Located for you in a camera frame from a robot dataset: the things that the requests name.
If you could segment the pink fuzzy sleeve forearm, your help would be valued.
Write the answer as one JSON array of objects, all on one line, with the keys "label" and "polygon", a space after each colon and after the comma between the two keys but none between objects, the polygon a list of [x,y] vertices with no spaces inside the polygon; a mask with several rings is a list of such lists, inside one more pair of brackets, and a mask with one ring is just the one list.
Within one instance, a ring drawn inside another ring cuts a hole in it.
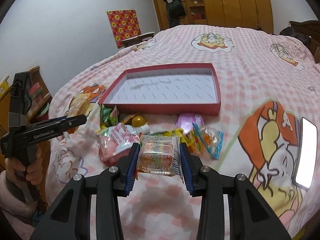
[{"label": "pink fuzzy sleeve forearm", "polygon": [[48,210],[48,204],[42,199],[25,202],[17,185],[14,171],[1,172],[1,227],[5,230],[2,239],[29,239]]}]

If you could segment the left hand on gripper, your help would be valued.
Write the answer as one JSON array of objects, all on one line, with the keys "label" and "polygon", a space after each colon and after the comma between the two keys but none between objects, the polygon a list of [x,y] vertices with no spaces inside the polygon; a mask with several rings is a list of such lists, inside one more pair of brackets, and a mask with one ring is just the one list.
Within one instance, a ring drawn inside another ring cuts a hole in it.
[{"label": "left hand on gripper", "polygon": [[25,176],[26,181],[30,182],[32,185],[39,185],[42,181],[42,151],[38,147],[36,151],[36,159],[28,166],[25,167],[23,164],[16,158],[6,158],[5,159],[5,168],[6,176],[8,180],[14,183],[17,187],[20,187],[21,181],[18,180],[16,176],[16,171],[27,172]]}]

